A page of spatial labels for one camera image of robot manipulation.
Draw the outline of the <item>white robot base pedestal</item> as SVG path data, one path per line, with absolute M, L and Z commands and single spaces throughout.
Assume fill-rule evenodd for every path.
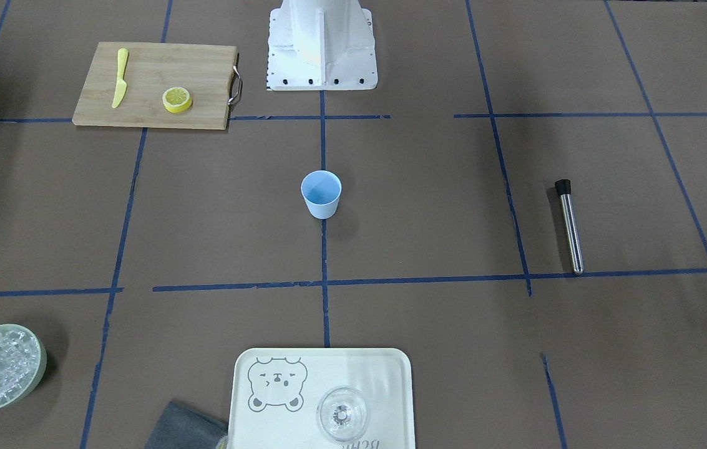
M 268 90 L 377 87 L 373 15 L 360 2 L 284 1 L 271 10 L 268 25 Z

